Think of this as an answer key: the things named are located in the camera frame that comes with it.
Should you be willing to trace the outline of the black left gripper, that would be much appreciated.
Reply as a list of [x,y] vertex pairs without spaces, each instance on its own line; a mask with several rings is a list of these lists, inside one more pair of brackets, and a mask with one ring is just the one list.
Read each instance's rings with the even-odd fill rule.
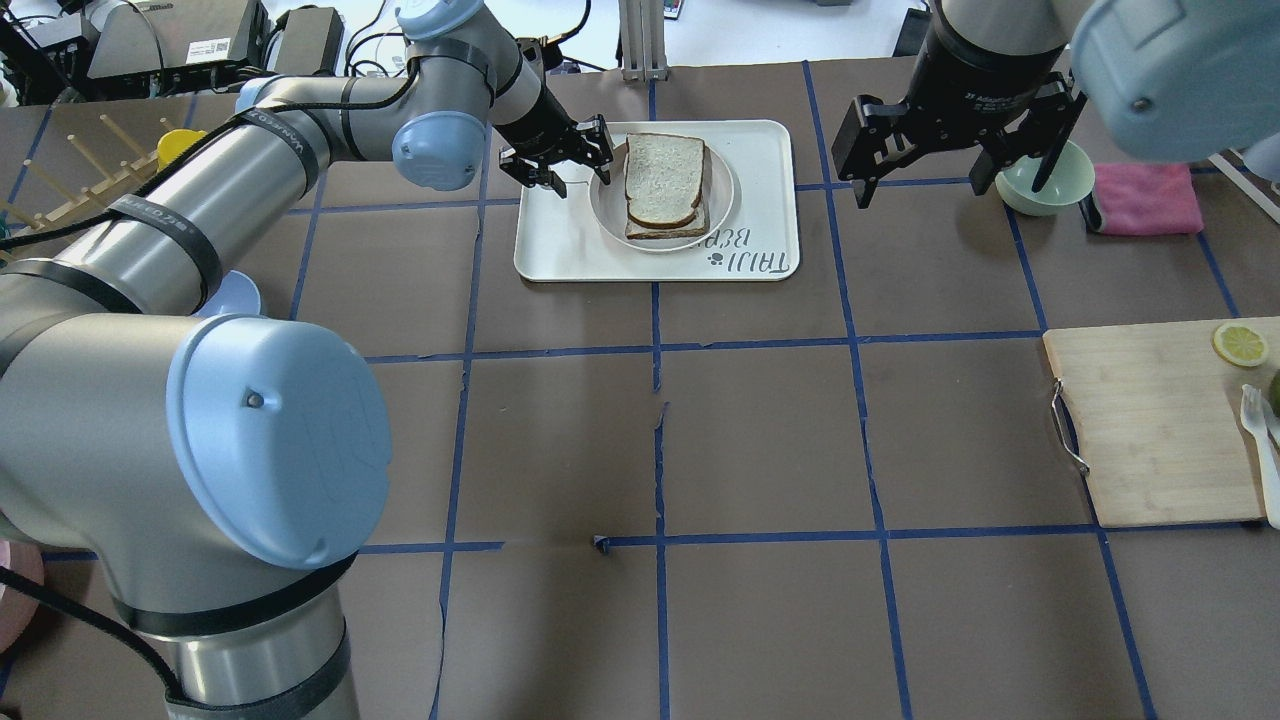
[[612,181],[614,143],[602,114],[577,122],[553,95],[541,95],[518,119],[498,126],[507,142],[499,168],[522,186],[544,186],[566,197],[562,178],[552,169],[562,161],[588,167],[604,186]]

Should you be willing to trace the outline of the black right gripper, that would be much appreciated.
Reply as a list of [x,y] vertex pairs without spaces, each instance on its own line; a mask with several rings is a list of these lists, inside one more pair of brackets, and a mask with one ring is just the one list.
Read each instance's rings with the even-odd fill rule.
[[979,149],[972,181],[987,186],[1019,159],[1041,158],[1030,187],[1039,193],[1087,100],[1073,77],[1056,70],[1012,96],[964,91],[942,81],[916,85],[899,102],[860,94],[831,146],[835,173],[855,184],[858,208],[868,209],[891,172],[927,155]]

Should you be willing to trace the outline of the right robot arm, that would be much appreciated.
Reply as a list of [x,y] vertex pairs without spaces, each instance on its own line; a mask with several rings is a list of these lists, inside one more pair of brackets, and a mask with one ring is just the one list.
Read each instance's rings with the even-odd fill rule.
[[856,96],[831,147],[860,208],[891,172],[979,149],[984,193],[1023,158],[1044,186],[1085,106],[1140,161],[1185,163],[1274,137],[1275,1],[937,1],[908,91]]

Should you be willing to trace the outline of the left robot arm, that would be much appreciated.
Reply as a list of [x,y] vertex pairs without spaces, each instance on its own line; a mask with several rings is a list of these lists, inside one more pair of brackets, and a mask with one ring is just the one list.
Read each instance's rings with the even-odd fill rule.
[[611,177],[605,119],[575,120],[484,3],[396,17],[404,78],[252,81],[70,247],[3,269],[3,538],[93,552],[120,621],[3,583],[136,650],[172,719],[358,716],[337,584],[389,488],[364,357],[315,324],[201,318],[227,270],[334,161],[461,190],[494,129],[521,184]]

